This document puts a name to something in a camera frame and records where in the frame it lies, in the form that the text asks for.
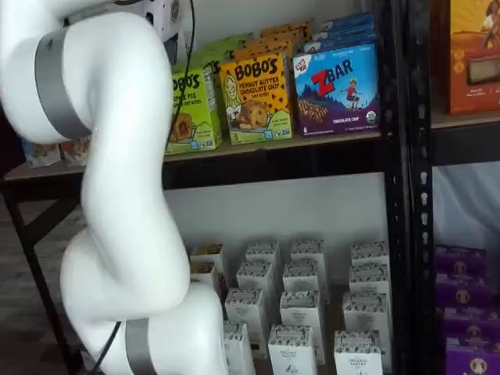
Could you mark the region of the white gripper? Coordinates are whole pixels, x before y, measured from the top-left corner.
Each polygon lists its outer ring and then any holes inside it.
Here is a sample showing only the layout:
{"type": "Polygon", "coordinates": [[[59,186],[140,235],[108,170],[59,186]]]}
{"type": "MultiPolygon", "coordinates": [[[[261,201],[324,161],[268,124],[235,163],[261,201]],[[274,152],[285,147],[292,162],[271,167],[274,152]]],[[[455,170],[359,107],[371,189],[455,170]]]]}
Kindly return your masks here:
{"type": "Polygon", "coordinates": [[[177,63],[179,30],[182,17],[179,0],[150,0],[144,3],[146,20],[164,42],[171,65],[177,63]]]}

